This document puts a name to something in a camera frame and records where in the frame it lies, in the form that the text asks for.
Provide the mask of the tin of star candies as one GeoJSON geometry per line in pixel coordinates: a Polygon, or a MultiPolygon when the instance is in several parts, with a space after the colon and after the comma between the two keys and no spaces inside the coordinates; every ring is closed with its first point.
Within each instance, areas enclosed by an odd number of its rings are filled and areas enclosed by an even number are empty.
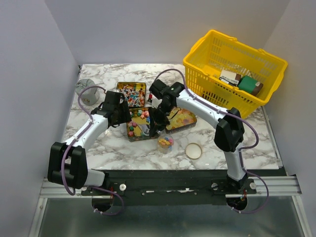
{"type": "Polygon", "coordinates": [[[149,107],[129,109],[130,115],[131,115],[131,122],[126,123],[126,132],[127,132],[127,138],[130,142],[158,138],[158,134],[154,137],[145,136],[141,132],[141,129],[138,127],[138,124],[150,125],[150,115],[149,115],[148,108],[149,107]]]}

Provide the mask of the tin of popsicle gummies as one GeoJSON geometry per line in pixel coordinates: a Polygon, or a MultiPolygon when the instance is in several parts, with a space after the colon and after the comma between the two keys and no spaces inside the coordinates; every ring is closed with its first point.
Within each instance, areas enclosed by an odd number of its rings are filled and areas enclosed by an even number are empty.
{"type": "Polygon", "coordinates": [[[170,115],[167,117],[169,125],[165,128],[167,134],[180,132],[189,128],[192,128],[197,123],[196,115],[192,112],[181,109],[173,108],[170,115]]]}

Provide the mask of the metal candy scoop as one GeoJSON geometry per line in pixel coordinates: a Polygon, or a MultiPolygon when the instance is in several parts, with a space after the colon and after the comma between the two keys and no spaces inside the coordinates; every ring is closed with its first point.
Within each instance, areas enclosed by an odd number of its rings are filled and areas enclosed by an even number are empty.
{"type": "Polygon", "coordinates": [[[153,130],[150,128],[149,124],[138,124],[138,127],[141,129],[141,132],[145,135],[145,136],[154,136],[154,132],[153,130]]]}

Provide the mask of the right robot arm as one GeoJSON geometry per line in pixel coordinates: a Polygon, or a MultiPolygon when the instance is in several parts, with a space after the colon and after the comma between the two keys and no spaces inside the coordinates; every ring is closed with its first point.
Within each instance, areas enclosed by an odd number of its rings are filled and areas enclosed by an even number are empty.
{"type": "Polygon", "coordinates": [[[238,154],[242,147],[244,134],[239,110],[218,107],[194,94],[180,82],[168,86],[157,79],[150,86],[149,91],[161,100],[156,108],[149,108],[149,136],[153,137],[170,124],[167,116],[170,115],[173,108],[179,107],[192,112],[215,129],[214,142],[224,152],[228,167],[228,190],[234,194],[243,190],[247,174],[238,154]]]}

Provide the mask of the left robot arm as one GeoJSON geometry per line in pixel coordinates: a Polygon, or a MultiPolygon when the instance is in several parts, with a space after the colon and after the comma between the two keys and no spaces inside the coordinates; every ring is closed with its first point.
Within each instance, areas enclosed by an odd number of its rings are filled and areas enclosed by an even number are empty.
{"type": "Polygon", "coordinates": [[[87,167],[86,152],[109,127],[131,121],[128,102],[116,91],[107,91],[104,102],[88,115],[88,121],[76,134],[64,143],[55,142],[50,149],[48,181],[63,185],[70,195],[87,186],[99,195],[109,191],[106,174],[87,167]]]}

